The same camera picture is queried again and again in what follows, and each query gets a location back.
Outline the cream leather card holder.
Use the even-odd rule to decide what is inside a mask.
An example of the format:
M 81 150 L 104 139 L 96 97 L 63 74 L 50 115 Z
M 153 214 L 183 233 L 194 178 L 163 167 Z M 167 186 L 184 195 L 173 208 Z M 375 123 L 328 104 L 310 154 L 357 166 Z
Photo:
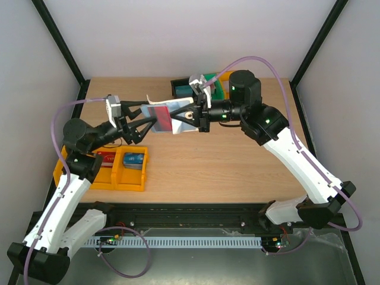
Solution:
M 141 111 L 145 118 L 156 119 L 151 129 L 153 133 L 180 134 L 198 130 L 197 127 L 185 122 L 185 119 L 190 121 L 193 119 L 191 111 L 185 110 L 174 114 L 175 111 L 192 104 L 194 102 L 192 97 L 154 102 L 147 96 L 147 101 L 147 104 L 141 106 Z

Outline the dark red striped card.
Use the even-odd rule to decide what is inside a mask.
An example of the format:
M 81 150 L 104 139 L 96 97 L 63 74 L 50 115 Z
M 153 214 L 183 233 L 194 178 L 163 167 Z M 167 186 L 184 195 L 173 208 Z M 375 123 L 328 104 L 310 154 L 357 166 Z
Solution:
M 149 106 L 149 115 L 156 119 L 153 132 L 172 132 L 172 118 L 167 106 Z

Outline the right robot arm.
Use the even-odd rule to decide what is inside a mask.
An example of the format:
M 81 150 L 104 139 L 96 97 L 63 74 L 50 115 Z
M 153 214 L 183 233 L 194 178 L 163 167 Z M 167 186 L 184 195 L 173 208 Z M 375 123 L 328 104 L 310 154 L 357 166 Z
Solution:
M 261 82 L 248 70 L 229 76 L 229 99 L 212 100 L 202 75 L 189 79 L 194 96 L 170 107 L 171 118 L 199 132 L 212 122 L 238 121 L 243 133 L 276 156 L 303 186 L 306 194 L 287 201 L 270 201 L 261 211 L 260 228 L 273 232 L 280 224 L 304 222 L 314 229 L 332 225 L 332 219 L 356 187 L 330 173 L 302 144 L 278 109 L 264 104 Z

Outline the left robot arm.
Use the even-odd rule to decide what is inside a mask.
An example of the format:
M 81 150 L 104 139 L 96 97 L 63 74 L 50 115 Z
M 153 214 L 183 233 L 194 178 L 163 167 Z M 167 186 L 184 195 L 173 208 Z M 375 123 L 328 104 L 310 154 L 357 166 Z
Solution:
M 13 242 L 7 251 L 14 268 L 23 276 L 24 284 L 33 278 L 47 284 L 58 284 L 68 271 L 72 258 L 94 234 L 130 229 L 120 224 L 111 226 L 112 206 L 103 202 L 69 226 L 81 198 L 90 189 L 100 172 L 102 157 L 96 153 L 114 140 L 127 144 L 139 143 L 156 122 L 155 118 L 137 119 L 141 106 L 147 101 L 123 101 L 116 96 L 95 98 L 104 102 L 108 119 L 91 126 L 80 118 L 71 118 L 63 127 L 63 147 L 56 141 L 56 122 L 50 125 L 50 134 L 62 163 L 62 173 L 56 189 L 36 224 L 22 242 Z

